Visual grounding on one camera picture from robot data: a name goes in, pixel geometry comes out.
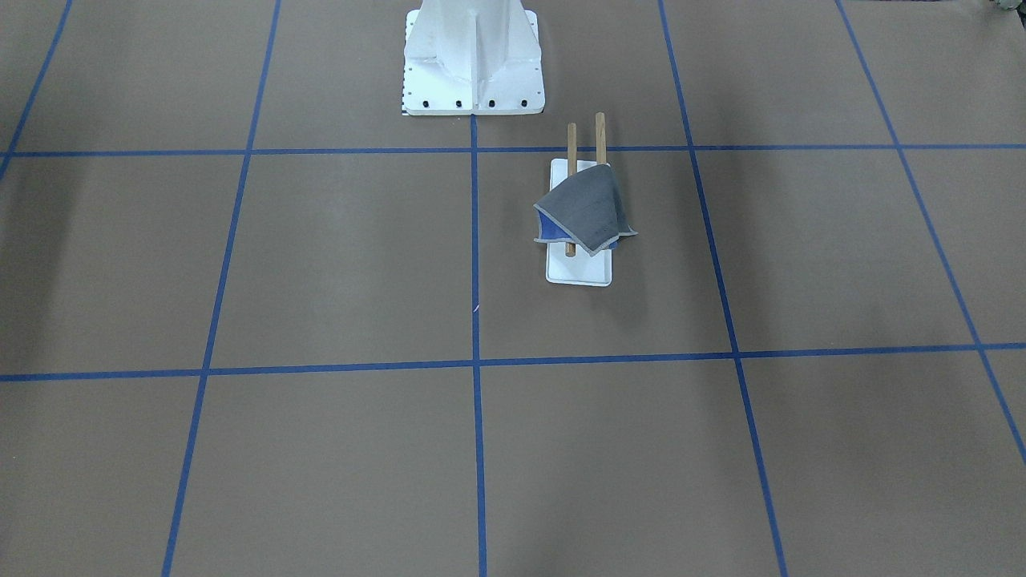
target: wooden dowel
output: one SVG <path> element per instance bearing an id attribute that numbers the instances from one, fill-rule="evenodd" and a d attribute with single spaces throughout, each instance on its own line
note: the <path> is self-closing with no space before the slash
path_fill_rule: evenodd
<path id="1" fill-rule="evenodd" d="M 595 115 L 595 160 L 605 164 L 605 113 Z"/>

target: gray cloth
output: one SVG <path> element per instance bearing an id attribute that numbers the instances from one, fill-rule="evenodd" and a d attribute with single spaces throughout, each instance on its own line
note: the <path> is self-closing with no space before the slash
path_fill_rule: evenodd
<path id="1" fill-rule="evenodd" d="M 598 164 L 567 178 L 542 197 L 535 208 L 564 235 L 546 234 L 539 216 L 536 242 L 574 242 L 594 257 L 621 236 L 637 234 L 627 224 L 620 185 L 608 164 Z"/>

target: grid line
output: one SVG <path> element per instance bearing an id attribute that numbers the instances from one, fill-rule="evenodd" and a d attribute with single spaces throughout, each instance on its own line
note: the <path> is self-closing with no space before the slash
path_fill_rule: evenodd
<path id="1" fill-rule="evenodd" d="M 850 151 L 850 150 L 1026 150 L 1026 144 L 788 144 L 788 145 L 611 145 L 610 152 L 745 152 L 745 151 Z M 478 154 L 523 154 L 562 152 L 564 146 L 494 146 L 478 147 Z M 580 146 L 579 152 L 595 152 L 593 146 Z M 290 156 L 348 154 L 468 154 L 470 147 L 319 147 L 319 148 L 253 148 L 246 149 L 166 149 L 166 150 L 48 150 L 15 151 L 0 154 L 3 162 L 14 158 L 96 158 L 149 156 Z"/>
<path id="2" fill-rule="evenodd" d="M 29 91 L 25 108 L 22 109 L 22 116 L 17 119 L 14 133 L 10 137 L 10 144 L 7 145 L 7 153 L 4 154 L 3 160 L 0 161 L 0 180 L 3 180 L 3 176 L 7 172 L 7 166 L 10 164 L 10 159 L 13 158 L 14 151 L 17 150 L 17 142 L 22 139 L 22 131 L 25 129 L 25 124 L 29 121 L 32 106 L 36 104 L 36 97 L 39 94 L 39 88 L 43 85 L 43 78 L 46 77 L 46 71 L 50 69 L 50 62 L 53 61 L 53 53 L 56 52 L 57 43 L 61 42 L 61 36 L 64 35 L 65 25 L 68 24 L 68 14 L 71 13 L 73 2 L 74 0 L 67 0 L 65 2 L 64 11 L 61 12 L 61 20 L 57 21 L 57 28 L 53 31 L 53 39 L 50 41 L 50 47 L 46 50 L 46 57 L 43 59 L 43 65 L 39 68 L 39 74 L 36 75 L 36 82 L 32 85 L 32 90 Z"/>
<path id="3" fill-rule="evenodd" d="M 986 350 L 1026 351 L 1026 342 L 984 343 Z M 820 349 L 777 349 L 739 351 L 741 358 L 784 358 L 817 356 L 876 356 L 889 354 L 931 354 L 946 352 L 976 351 L 975 344 L 960 345 L 912 345 L 896 347 L 851 347 Z M 693 360 L 726 360 L 735 357 L 732 351 L 682 352 L 659 354 L 617 354 L 591 356 L 535 356 L 462 358 L 451 360 L 413 360 L 398 362 L 340 362 L 322 364 L 279 364 L 265 367 L 222 367 L 211 368 L 206 373 L 211 377 L 242 375 L 289 375 L 302 373 L 358 373 L 367 371 L 424 371 L 432 369 L 469 369 L 480 367 L 528 367 L 537 364 L 599 364 L 628 362 L 680 362 Z M 160 379 L 173 377 L 199 377 L 202 369 L 156 369 L 133 371 L 91 371 L 67 373 L 22 373 L 0 375 L 0 383 L 32 383 L 49 381 L 92 381 L 102 379 Z"/>
<path id="4" fill-rule="evenodd" d="M 144 157 L 144 156 L 241 156 L 242 167 L 240 169 L 239 183 L 236 192 L 235 204 L 233 206 L 232 221 L 229 227 L 228 239 L 225 247 L 225 255 L 219 278 L 218 293 L 214 300 L 211 320 L 208 329 L 206 347 L 204 350 L 203 363 L 200 369 L 169 369 L 155 371 L 111 371 L 111 372 L 80 372 L 80 373 L 40 373 L 24 375 L 0 375 L 0 383 L 7 382 L 39 382 L 39 381 L 71 381 L 90 379 L 137 379 L 137 378 L 172 378 L 191 377 L 199 378 L 197 385 L 196 400 L 190 425 L 189 438 L 187 441 L 186 455 L 183 461 L 182 474 L 179 484 L 179 491 L 175 498 L 174 512 L 172 514 L 171 527 L 168 535 L 167 549 L 165 551 L 162 575 L 167 577 L 170 574 L 173 561 L 174 545 L 177 529 L 181 523 L 182 509 L 189 478 L 192 454 L 195 448 L 196 436 L 203 406 L 203 396 L 207 378 L 209 376 L 232 376 L 232 375 L 264 375 L 264 374 L 295 374 L 295 373 L 323 373 L 323 372 L 356 372 L 356 371 L 394 371 L 394 370 L 433 370 L 443 368 L 472 368 L 474 373 L 473 394 L 474 394 L 474 419 L 475 419 L 475 452 L 477 464 L 477 504 L 478 504 L 478 568 L 479 576 L 486 577 L 486 524 L 485 524 L 485 493 L 484 493 L 484 450 L 483 450 L 483 424 L 482 424 L 482 402 L 481 402 L 481 368 L 482 367 L 514 367 L 531 364 L 575 364 L 575 363 L 601 363 L 601 362 L 665 362 L 665 361 L 690 361 L 690 360 L 725 360 L 733 359 L 741 388 L 742 399 L 745 408 L 746 419 L 753 445 L 756 464 L 759 471 L 760 484 L 766 506 L 766 513 L 770 521 L 774 538 L 774 545 L 778 557 L 779 569 L 782 577 L 787 576 L 787 566 L 784 557 L 783 545 L 776 521 L 770 484 L 765 472 L 761 448 L 758 439 L 758 432 L 754 419 L 754 412 L 751 399 L 748 395 L 747 383 L 744 374 L 743 359 L 745 358 L 774 358 L 774 357 L 815 357 L 815 356 L 835 356 L 835 355 L 880 355 L 880 354 L 906 354 L 906 353 L 943 353 L 955 351 L 976 351 L 979 353 L 984 363 L 988 378 L 994 388 L 995 395 L 1001 405 L 1005 419 L 1016 438 L 1020 453 L 1026 461 L 1026 449 L 1019 435 L 1015 421 L 1012 418 L 1008 405 L 1004 400 L 997 379 L 990 367 L 986 355 L 987 350 L 1026 350 L 1026 343 L 983 343 L 973 324 L 968 306 L 962 299 L 954 273 L 944 254 L 940 238 L 934 229 L 925 204 L 919 193 L 912 169 L 905 157 L 904 150 L 1026 150 L 1026 144 L 902 144 L 898 140 L 897 133 L 891 123 L 882 99 L 877 90 L 875 82 L 870 74 L 869 67 L 865 61 L 862 50 L 856 38 L 855 31 L 849 22 L 846 12 L 841 0 L 835 0 L 849 34 L 868 81 L 870 82 L 877 104 L 883 114 L 885 123 L 893 140 L 892 144 L 878 145 L 696 145 L 694 143 L 690 124 L 687 118 L 686 106 L 683 97 L 683 89 L 680 82 L 679 72 L 672 46 L 672 39 L 666 14 L 664 0 L 658 0 L 663 32 L 667 44 L 670 60 L 670 67 L 674 77 L 674 84 L 678 97 L 678 105 L 681 113 L 681 120 L 686 137 L 686 145 L 631 145 L 631 146 L 610 146 L 610 151 L 618 152 L 687 152 L 694 171 L 696 187 L 703 213 L 703 221 L 706 227 L 707 240 L 713 261 L 713 268 L 716 273 L 717 286 L 720 294 L 721 306 L 723 308 L 724 322 L 731 341 L 731 351 L 702 352 L 702 353 L 676 353 L 676 354 L 638 354 L 638 355 L 601 355 L 601 356 L 562 356 L 562 357 L 523 357 L 523 358 L 481 358 L 480 355 L 480 326 L 479 326 L 479 230 L 478 230 L 478 155 L 479 154 L 507 154 L 507 153 L 544 153 L 560 152 L 564 147 L 479 147 L 477 134 L 477 117 L 470 117 L 471 146 L 470 147 L 439 147 L 439 148 L 254 148 L 256 127 L 260 119 L 261 105 L 264 89 L 267 83 L 268 71 L 272 59 L 274 39 L 277 30 L 278 17 L 281 9 L 281 0 L 275 0 L 274 11 L 271 20 L 271 27 L 265 51 L 264 65 L 258 86 L 258 93 L 253 106 L 250 130 L 244 149 L 192 149 L 192 150 L 125 150 L 125 151 L 30 151 L 17 152 L 17 142 L 21 139 L 24 127 L 28 121 L 31 109 L 36 100 L 44 76 L 48 70 L 57 43 L 63 34 L 68 20 L 73 0 L 67 0 L 60 23 L 54 33 L 50 47 L 44 59 L 43 65 L 36 78 L 35 84 L 30 92 L 29 99 L 23 110 L 17 127 L 11 138 L 6 152 L 0 154 L 0 179 L 3 178 L 6 169 L 13 158 L 75 158 L 75 157 Z M 594 151 L 594 147 L 579 147 L 583 152 Z M 925 345 L 925 346 L 899 346 L 899 347 L 861 347 L 861 348 L 839 348 L 839 349 L 791 349 L 791 350 L 761 350 L 742 351 L 739 348 L 734 321 L 729 310 L 726 287 L 723 281 L 719 258 L 716 251 L 715 236 L 706 203 L 705 191 L 702 184 L 701 171 L 697 152 L 715 151 L 791 151 L 791 150 L 895 150 L 902 160 L 906 176 L 912 187 L 913 193 L 919 204 L 920 211 L 925 220 L 928 229 L 932 235 L 935 247 L 942 260 L 945 271 L 948 275 L 952 288 L 955 292 L 959 306 L 970 332 L 973 336 L 973 344 L 958 345 Z M 212 353 L 216 338 L 218 323 L 220 320 L 221 306 L 224 299 L 225 286 L 228 280 L 228 272 L 231 256 L 234 247 L 235 234 L 237 231 L 241 203 L 244 195 L 248 168 L 252 156 L 266 155 L 343 155 L 343 154 L 469 154 L 471 157 L 471 218 L 472 218 L 472 282 L 471 282 L 471 304 L 472 311 L 472 358 L 455 360 L 432 360 L 432 361 L 408 361 L 408 362 L 370 362 L 370 363 L 337 363 L 337 364 L 307 364 L 307 366 L 279 366 L 279 367 L 243 367 L 243 368 L 211 368 Z"/>
<path id="5" fill-rule="evenodd" d="M 477 574 L 488 575 L 488 537 L 484 485 L 484 410 L 481 401 L 480 234 L 478 227 L 477 116 L 470 117 L 471 355 L 474 373 L 474 462 L 477 472 Z"/>
<path id="6" fill-rule="evenodd" d="M 268 71 L 271 67 L 271 55 L 274 52 L 274 37 L 278 31 L 278 16 L 281 13 L 281 0 L 274 1 L 274 11 L 271 14 L 271 26 L 267 37 L 267 47 L 264 52 L 264 65 L 261 69 L 260 82 L 256 86 L 256 98 L 253 99 L 252 119 L 249 122 L 249 134 L 246 139 L 246 154 L 242 157 L 242 167 L 239 170 L 239 185 L 235 193 L 235 205 L 232 208 L 232 221 L 228 228 L 228 240 L 225 243 L 225 256 L 221 265 L 221 275 L 218 280 L 218 293 L 214 296 L 213 311 L 210 314 L 210 328 L 207 332 L 206 349 L 203 353 L 203 367 L 200 370 L 199 384 L 196 386 L 196 401 L 193 406 L 192 421 L 189 426 L 189 437 L 186 441 L 185 457 L 182 461 L 182 474 L 179 479 L 177 494 L 174 498 L 174 510 L 171 514 L 171 526 L 167 535 L 167 548 L 164 552 L 162 577 L 170 577 L 171 565 L 174 561 L 174 547 L 177 542 L 179 528 L 182 523 L 182 510 L 185 507 L 186 491 L 189 487 L 189 472 L 192 467 L 193 452 L 196 448 L 196 436 L 199 432 L 200 417 L 203 413 L 203 397 L 206 394 L 206 383 L 210 375 L 210 362 L 213 358 L 214 341 L 218 338 L 218 324 L 221 320 L 221 307 L 225 298 L 225 286 L 228 283 L 228 270 L 232 262 L 232 251 L 235 247 L 235 234 L 238 230 L 239 215 L 242 210 L 242 198 L 245 194 L 246 178 L 249 172 L 249 161 L 252 158 L 253 142 L 256 140 L 256 125 L 260 122 L 261 105 L 264 101 L 264 88 L 267 86 Z"/>
<path id="7" fill-rule="evenodd" d="M 680 107 L 680 121 L 683 124 L 684 138 L 687 141 L 688 156 L 692 162 L 692 171 L 695 174 L 695 188 L 698 193 L 699 203 L 702 207 L 702 221 L 705 224 L 706 237 L 709 242 L 709 254 L 712 258 L 713 270 L 716 273 L 716 286 L 719 290 L 719 300 L 723 308 L 723 321 L 726 324 L 726 334 L 731 341 L 731 353 L 734 358 L 734 368 L 738 376 L 738 385 L 741 390 L 741 400 L 745 407 L 745 419 L 748 422 L 748 434 L 751 437 L 752 453 L 755 458 L 755 466 L 758 470 L 759 485 L 762 489 L 762 501 L 766 510 L 766 521 L 770 524 L 770 533 L 773 537 L 774 551 L 777 554 L 777 567 L 781 577 L 787 577 L 787 560 L 784 554 L 784 544 L 780 536 L 780 528 L 777 524 L 777 512 L 773 504 L 773 492 L 770 489 L 770 476 L 766 473 L 765 460 L 762 456 L 762 445 L 759 441 L 758 427 L 755 423 L 755 414 L 752 410 L 751 397 L 748 394 L 748 382 L 745 378 L 745 368 L 742 357 L 739 354 L 738 335 L 734 326 L 734 316 L 731 313 L 731 303 L 726 296 L 726 284 L 723 281 L 723 271 L 720 268 L 719 253 L 716 249 L 716 236 L 713 232 L 712 220 L 709 216 L 709 205 L 706 202 L 705 186 L 702 184 L 702 170 L 699 167 L 699 157 L 695 149 L 695 139 L 692 133 L 690 120 L 687 117 L 687 105 L 684 101 L 683 85 L 680 82 L 680 72 L 677 68 L 677 57 L 673 49 L 673 38 L 670 34 L 670 25 L 666 15 L 666 4 L 663 0 L 659 2 L 659 14 L 663 24 L 663 35 L 666 39 L 666 51 L 670 61 L 670 70 L 673 73 L 673 84 L 677 91 L 677 104 Z"/>
<path id="8" fill-rule="evenodd" d="M 941 237 L 937 233 L 937 229 L 934 227 L 934 221 L 930 217 L 930 210 L 926 209 L 926 203 L 922 198 L 921 192 L 919 191 L 919 185 L 916 183 L 915 175 L 912 172 L 912 166 L 909 164 L 908 158 L 905 155 L 905 147 L 902 146 L 901 141 L 898 139 L 898 132 L 895 130 L 894 123 L 891 121 L 891 115 L 887 113 L 886 106 L 883 104 L 883 98 L 880 95 L 880 90 L 876 85 L 876 81 L 873 79 L 873 75 L 869 71 L 869 63 L 866 61 L 866 55 L 863 53 L 862 46 L 859 44 L 859 38 L 855 33 L 855 28 L 852 26 L 852 22 L 847 17 L 847 11 L 844 9 L 843 1 L 834 0 L 834 4 L 836 4 L 837 10 L 840 12 L 841 20 L 844 22 L 844 27 L 847 29 L 849 37 L 852 39 L 852 45 L 855 47 L 856 54 L 859 56 L 859 63 L 862 65 L 862 71 L 865 73 L 866 80 L 869 82 L 869 86 L 873 91 L 873 97 L 876 99 L 876 104 L 880 109 L 880 115 L 883 117 L 883 122 L 886 124 L 887 132 L 891 133 L 891 140 L 894 142 L 895 150 L 897 151 L 898 157 L 901 159 L 902 166 L 905 169 L 905 176 L 908 178 L 908 184 L 912 189 L 912 195 L 915 196 L 915 201 L 919 206 L 919 213 L 922 215 L 923 223 L 926 225 L 926 230 L 930 232 L 930 237 L 934 242 L 934 247 L 937 249 L 937 256 L 940 258 L 941 264 L 944 267 L 944 272 L 948 277 L 948 282 L 951 284 L 951 291 L 954 293 L 955 299 L 958 301 L 958 308 L 961 309 L 965 325 L 969 328 L 970 335 L 973 337 L 973 343 L 976 345 L 976 350 L 980 355 L 981 362 L 983 362 L 984 371 L 987 373 L 987 379 L 990 380 L 990 386 L 994 391 L 994 396 L 997 398 L 997 403 L 1000 406 L 1001 413 L 1004 415 L 1004 420 L 1009 425 L 1012 438 L 1015 440 L 1016 447 L 1019 449 L 1019 456 L 1022 459 L 1023 464 L 1026 464 L 1026 445 L 1023 444 L 1023 437 L 1019 432 L 1019 427 L 1016 425 L 1016 420 L 1013 417 L 1009 403 L 1004 398 L 1004 392 L 1001 391 L 1001 385 L 997 382 L 997 377 L 994 375 L 994 371 L 990 366 L 990 359 L 987 357 L 987 349 L 983 346 L 980 334 L 976 329 L 976 323 L 973 322 L 973 316 L 970 314 L 969 305 L 965 303 L 961 290 L 958 287 L 958 281 L 955 279 L 954 270 L 951 268 L 951 263 L 948 261 L 947 254 L 944 252 L 944 245 L 941 243 Z"/>

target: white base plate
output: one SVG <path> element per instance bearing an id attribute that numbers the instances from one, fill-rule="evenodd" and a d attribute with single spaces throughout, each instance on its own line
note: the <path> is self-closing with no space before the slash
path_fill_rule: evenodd
<path id="1" fill-rule="evenodd" d="M 420 10 L 406 14 L 406 39 Z M 524 10 L 538 37 L 538 14 Z M 545 109 L 542 64 L 513 61 L 484 81 L 480 102 L 473 102 L 470 81 L 449 75 L 437 63 L 406 62 L 402 77 L 402 113 L 409 116 L 466 116 L 539 114 Z"/>
<path id="2" fill-rule="evenodd" d="M 593 160 L 578 160 L 578 172 L 597 165 Z M 549 172 L 549 190 L 566 180 L 566 159 L 552 161 Z M 599 251 L 594 257 L 578 247 L 577 255 L 566 256 L 565 242 L 549 242 L 545 255 L 545 279 L 557 284 L 584 284 L 586 286 L 608 286 L 613 282 L 613 251 Z"/>

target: towel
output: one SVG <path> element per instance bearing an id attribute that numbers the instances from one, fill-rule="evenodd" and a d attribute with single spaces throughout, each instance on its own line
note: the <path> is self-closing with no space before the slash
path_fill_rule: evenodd
<path id="1" fill-rule="evenodd" d="M 594 257 L 622 236 L 637 234 L 627 224 L 620 185 L 608 164 L 567 178 L 535 204 L 536 242 L 574 242 Z"/>

